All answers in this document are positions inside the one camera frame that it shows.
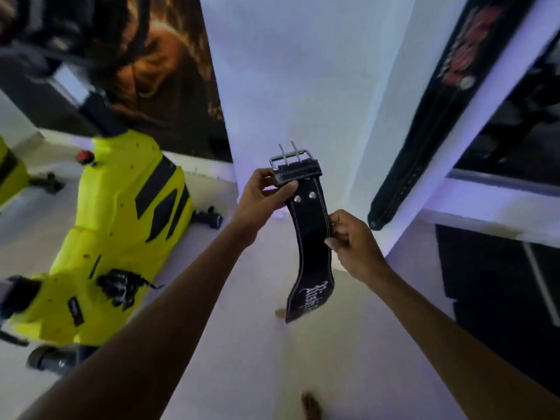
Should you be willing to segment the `person's right hand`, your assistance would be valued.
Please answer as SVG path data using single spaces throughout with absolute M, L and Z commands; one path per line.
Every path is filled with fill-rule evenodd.
M 335 254 L 352 277 L 371 287 L 391 269 L 365 222 L 349 213 L 348 228 L 350 244 Z

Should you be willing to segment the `person's left hand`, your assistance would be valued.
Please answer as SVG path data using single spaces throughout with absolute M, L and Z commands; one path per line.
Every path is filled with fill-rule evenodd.
M 264 189 L 275 188 L 275 173 L 272 169 L 256 169 L 246 183 L 229 228 L 244 247 L 255 242 L 258 232 L 263 228 L 273 213 L 263 207 Z

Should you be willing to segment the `black leather weightlifting belt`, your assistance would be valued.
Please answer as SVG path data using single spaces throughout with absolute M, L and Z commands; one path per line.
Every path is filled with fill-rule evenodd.
M 298 183 L 294 195 L 285 204 L 290 212 L 298 241 L 298 275 L 288 295 L 284 321 L 290 324 L 326 304 L 335 282 L 332 273 L 332 251 L 325 244 L 331 236 L 331 225 L 320 183 L 319 162 L 306 149 L 285 152 L 270 158 L 274 185 L 282 188 Z

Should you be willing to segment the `person's left forearm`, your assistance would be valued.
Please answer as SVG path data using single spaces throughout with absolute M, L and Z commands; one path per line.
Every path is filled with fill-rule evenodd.
M 17 420 L 159 420 L 259 229 L 232 219 L 167 289 Z

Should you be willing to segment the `person's right forearm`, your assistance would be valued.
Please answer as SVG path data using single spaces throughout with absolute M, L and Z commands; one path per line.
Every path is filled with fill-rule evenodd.
M 387 265 L 360 279 L 385 303 L 469 420 L 560 420 L 560 398 L 462 329 Z

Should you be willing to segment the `black belt with red print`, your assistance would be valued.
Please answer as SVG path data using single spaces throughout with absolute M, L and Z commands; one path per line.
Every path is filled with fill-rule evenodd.
M 410 125 L 371 202 L 368 224 L 389 224 L 424 174 L 535 0 L 467 0 Z

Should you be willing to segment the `black floor mat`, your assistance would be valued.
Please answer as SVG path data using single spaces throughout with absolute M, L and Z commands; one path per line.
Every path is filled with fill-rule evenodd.
M 436 225 L 456 322 L 560 397 L 560 248 Z

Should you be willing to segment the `yellow exercise bike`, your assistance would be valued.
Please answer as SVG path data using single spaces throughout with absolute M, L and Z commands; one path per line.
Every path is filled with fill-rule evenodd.
M 28 347 L 26 367 L 65 375 L 126 324 L 188 225 L 217 230 L 223 217 L 195 210 L 183 169 L 149 135 L 127 128 L 105 94 L 66 64 L 52 86 L 100 130 L 84 170 L 74 226 L 47 273 L 0 281 L 0 340 Z

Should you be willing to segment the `person's foot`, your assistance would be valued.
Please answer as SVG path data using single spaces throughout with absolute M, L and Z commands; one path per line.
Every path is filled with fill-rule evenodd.
M 301 395 L 303 420 L 323 420 L 323 411 L 319 402 L 311 393 Z

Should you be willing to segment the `yellow exercise machine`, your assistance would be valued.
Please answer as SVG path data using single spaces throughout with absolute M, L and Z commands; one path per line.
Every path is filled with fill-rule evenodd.
M 40 188 L 55 195 L 65 183 L 49 172 L 44 176 L 29 174 L 24 162 L 11 150 L 0 136 L 0 211 L 11 199 L 27 188 Z

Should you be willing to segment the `dark wall poster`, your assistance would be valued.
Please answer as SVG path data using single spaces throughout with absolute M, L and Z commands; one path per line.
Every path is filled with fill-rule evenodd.
M 201 0 L 0 0 L 0 91 L 38 128 L 100 134 L 63 66 L 163 150 L 233 162 Z

